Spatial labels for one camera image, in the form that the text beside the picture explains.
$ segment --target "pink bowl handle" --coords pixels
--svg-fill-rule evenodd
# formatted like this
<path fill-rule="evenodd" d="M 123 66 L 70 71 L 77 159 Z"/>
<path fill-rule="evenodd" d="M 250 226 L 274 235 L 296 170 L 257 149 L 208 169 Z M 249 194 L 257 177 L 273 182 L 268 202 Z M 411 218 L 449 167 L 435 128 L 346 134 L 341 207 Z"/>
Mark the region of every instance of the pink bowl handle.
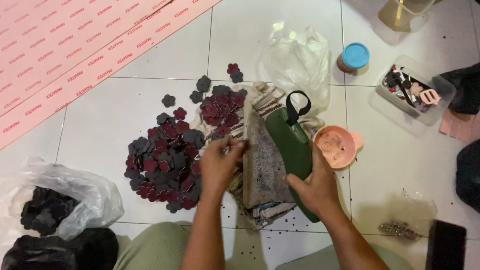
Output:
<path fill-rule="evenodd" d="M 355 142 L 355 150 L 358 150 L 363 146 L 363 137 L 360 133 L 355 131 L 351 131 L 350 133 L 352 134 L 353 141 Z"/>

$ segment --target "green rubber mallet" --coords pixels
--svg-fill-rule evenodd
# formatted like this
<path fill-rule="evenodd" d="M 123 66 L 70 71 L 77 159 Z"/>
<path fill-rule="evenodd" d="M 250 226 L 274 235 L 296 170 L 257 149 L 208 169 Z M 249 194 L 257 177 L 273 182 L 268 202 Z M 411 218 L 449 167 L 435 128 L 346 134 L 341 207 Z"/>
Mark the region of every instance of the green rubber mallet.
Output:
<path fill-rule="evenodd" d="M 300 109 L 299 112 L 295 110 L 290 101 L 290 95 L 295 93 L 304 95 L 308 100 L 307 106 Z M 298 90 L 291 92 L 287 96 L 286 105 L 286 108 L 279 108 L 267 116 L 265 127 L 280 151 L 285 171 L 305 181 L 312 172 L 312 151 L 308 136 L 297 121 L 299 115 L 304 115 L 310 111 L 312 104 L 307 95 L 303 91 Z M 290 188 L 290 193 L 300 210 L 311 222 L 317 223 L 320 221 L 315 214 L 303 205 L 299 195 L 293 188 Z"/>

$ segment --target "clear plastic bag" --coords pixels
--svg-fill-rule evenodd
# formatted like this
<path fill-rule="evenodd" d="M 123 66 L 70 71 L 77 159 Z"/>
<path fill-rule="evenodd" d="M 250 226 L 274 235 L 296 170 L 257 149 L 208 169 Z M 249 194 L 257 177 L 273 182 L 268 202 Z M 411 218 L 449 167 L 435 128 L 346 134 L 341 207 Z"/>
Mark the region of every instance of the clear plastic bag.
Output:
<path fill-rule="evenodd" d="M 307 27 L 302 33 L 287 32 L 283 23 L 274 25 L 274 33 L 261 55 L 262 65 L 275 86 L 288 93 L 302 90 L 312 101 L 311 115 L 326 110 L 330 102 L 330 58 L 328 40 Z M 299 110 L 306 104 L 302 95 L 292 95 Z"/>
<path fill-rule="evenodd" d="M 11 245 L 16 238 L 36 235 L 20 224 L 25 202 L 32 199 L 35 186 L 50 188 L 80 203 L 60 223 L 55 235 L 71 240 L 85 228 L 98 228 L 116 221 L 124 214 L 117 186 L 91 172 L 47 164 L 40 158 L 30 159 L 19 172 L 0 176 L 0 244 Z"/>
<path fill-rule="evenodd" d="M 378 229 L 410 241 L 429 235 L 430 226 L 438 212 L 431 198 L 420 192 L 411 194 L 405 190 L 402 191 L 402 199 L 392 200 L 388 207 L 389 217 Z"/>

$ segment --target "person's left hand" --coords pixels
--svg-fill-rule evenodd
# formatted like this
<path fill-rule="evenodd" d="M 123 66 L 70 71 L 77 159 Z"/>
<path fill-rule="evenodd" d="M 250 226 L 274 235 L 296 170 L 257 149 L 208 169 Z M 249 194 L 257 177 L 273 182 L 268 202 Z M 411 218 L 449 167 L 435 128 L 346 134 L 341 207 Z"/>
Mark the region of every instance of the person's left hand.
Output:
<path fill-rule="evenodd" d="M 202 172 L 201 199 L 221 199 L 230 184 L 235 164 L 248 148 L 246 141 L 231 136 L 211 142 L 200 159 Z"/>

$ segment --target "hand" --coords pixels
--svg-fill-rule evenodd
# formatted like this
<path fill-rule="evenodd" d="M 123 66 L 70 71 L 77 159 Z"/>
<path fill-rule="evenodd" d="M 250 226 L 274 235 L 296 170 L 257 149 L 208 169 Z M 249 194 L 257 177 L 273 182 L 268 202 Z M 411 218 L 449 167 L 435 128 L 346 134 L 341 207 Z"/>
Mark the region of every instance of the hand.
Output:
<path fill-rule="evenodd" d="M 231 136 L 211 142 L 202 158 L 200 169 L 202 172 L 201 199 L 220 199 L 232 181 L 235 165 L 247 150 L 246 141 L 233 139 Z"/>
<path fill-rule="evenodd" d="M 285 182 L 297 191 L 302 203 L 321 220 L 330 213 L 343 212 L 338 199 L 338 190 L 334 173 L 322 151 L 311 143 L 312 173 L 302 181 L 296 175 L 289 173 Z"/>

